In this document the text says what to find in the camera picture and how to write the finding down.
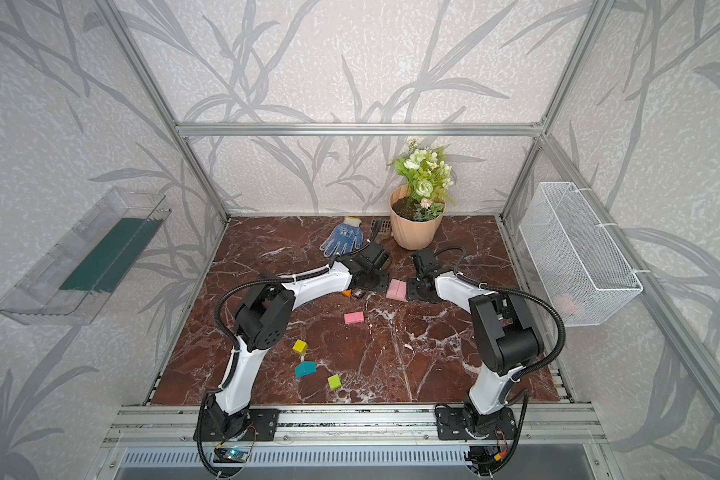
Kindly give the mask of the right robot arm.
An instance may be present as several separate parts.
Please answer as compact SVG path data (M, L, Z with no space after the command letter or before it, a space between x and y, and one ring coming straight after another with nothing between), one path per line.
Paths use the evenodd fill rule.
M456 268L442 268L437 253L430 249L413 253L412 261L415 277L407 281L406 299L431 304L447 301L469 313L481 359L480 372L463 405L435 406L438 438L516 438L521 422L514 417L511 390L523 377L545 368L560 355L566 341L562 316L533 294L490 286ZM543 339L531 304L546 310L557 328L555 345L547 354L542 353Z

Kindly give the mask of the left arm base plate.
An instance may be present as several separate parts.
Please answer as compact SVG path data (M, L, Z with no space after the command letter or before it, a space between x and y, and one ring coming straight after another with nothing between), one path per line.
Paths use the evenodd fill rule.
M214 407L204 408L198 416L192 439L195 442L264 441L274 439L278 409L243 409L227 414Z

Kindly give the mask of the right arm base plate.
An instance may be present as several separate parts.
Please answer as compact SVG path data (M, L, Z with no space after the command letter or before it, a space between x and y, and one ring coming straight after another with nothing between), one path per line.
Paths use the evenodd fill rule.
M470 405L436 404L434 415L440 440L513 440L517 421L510 407L482 415Z

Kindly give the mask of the pink long block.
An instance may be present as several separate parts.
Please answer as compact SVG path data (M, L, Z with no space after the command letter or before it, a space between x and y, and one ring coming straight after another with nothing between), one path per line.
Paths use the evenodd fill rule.
M396 283L396 290L395 290L395 299L398 301L407 301L407 283L404 281L397 280Z

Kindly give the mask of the green cube block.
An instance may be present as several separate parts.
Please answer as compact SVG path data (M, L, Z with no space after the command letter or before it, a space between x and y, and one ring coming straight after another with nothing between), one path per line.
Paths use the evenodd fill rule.
M337 390L342 387L342 381L338 374L330 376L328 379L328 386L331 390Z

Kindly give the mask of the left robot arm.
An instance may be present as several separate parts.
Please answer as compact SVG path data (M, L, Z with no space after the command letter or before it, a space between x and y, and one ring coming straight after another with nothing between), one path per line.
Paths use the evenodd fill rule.
M380 231L377 221L367 243L350 253L332 255L323 267L283 276L261 273L222 295L213 319L232 341L232 350L220 385L204 393L193 435L197 445L237 440L254 423L254 381L267 352L284 336L295 309L353 288L382 291L389 286L389 272L383 268L389 253L376 242Z

